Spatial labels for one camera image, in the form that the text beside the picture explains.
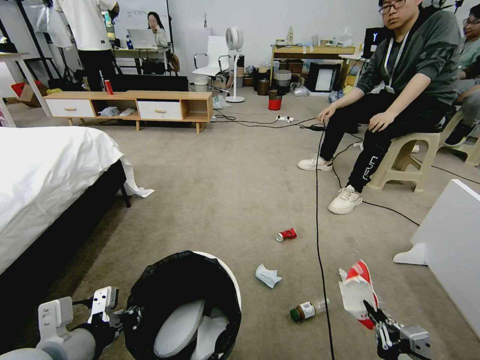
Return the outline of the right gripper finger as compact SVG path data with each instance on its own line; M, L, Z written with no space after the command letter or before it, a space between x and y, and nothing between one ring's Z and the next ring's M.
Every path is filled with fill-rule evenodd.
M400 327L396 321L388 317L380 308L373 307L368 301L363 300L363 304L376 333L384 335L385 338L387 336L394 339L400 338Z
M376 337L377 353L388 354L391 350L391 339L385 323L377 323L374 327Z

